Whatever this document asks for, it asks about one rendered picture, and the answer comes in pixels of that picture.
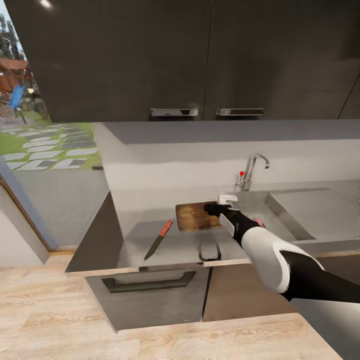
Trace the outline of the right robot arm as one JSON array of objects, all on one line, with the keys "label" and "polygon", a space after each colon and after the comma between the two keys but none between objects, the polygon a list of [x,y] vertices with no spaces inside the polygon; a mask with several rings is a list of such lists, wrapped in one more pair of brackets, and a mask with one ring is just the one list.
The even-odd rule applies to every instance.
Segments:
[{"label": "right robot arm", "polygon": [[360,360],[360,285],[324,270],[300,247],[227,205],[238,201],[236,195],[217,199],[218,204],[205,204],[204,211],[219,218],[265,286],[287,299],[342,360]]}]

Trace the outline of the parer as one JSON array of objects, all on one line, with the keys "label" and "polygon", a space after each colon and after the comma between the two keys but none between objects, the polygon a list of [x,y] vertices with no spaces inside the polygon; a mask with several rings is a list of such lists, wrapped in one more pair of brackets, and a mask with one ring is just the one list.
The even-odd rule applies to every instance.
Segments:
[{"label": "parer", "polygon": [[157,237],[156,241],[153,243],[153,245],[149,249],[148,253],[146,254],[145,259],[148,258],[154,252],[154,250],[156,249],[156,247],[158,246],[158,244],[160,243],[162,238],[165,236],[165,233],[168,231],[168,229],[170,228],[170,225],[172,223],[173,223],[173,220],[171,220],[171,219],[166,223],[166,225],[160,232],[159,236]]}]

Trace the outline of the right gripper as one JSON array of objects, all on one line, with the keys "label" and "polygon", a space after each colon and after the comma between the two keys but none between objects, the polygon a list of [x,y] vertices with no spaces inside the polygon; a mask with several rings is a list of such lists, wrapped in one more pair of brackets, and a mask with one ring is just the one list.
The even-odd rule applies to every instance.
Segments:
[{"label": "right gripper", "polygon": [[214,204],[214,203],[209,203],[208,205],[204,205],[204,211],[207,212],[207,214],[209,216],[217,216],[218,217],[218,212],[221,208],[225,208],[226,205],[224,204]]}]

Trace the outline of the cutting board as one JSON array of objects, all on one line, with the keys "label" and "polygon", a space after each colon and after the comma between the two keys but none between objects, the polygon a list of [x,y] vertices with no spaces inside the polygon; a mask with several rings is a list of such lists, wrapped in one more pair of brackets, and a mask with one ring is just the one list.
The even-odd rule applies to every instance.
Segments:
[{"label": "cutting board", "polygon": [[175,206],[178,228],[181,230],[198,229],[220,226],[220,219],[216,215],[208,215],[204,205],[217,204],[218,201],[177,204]]}]

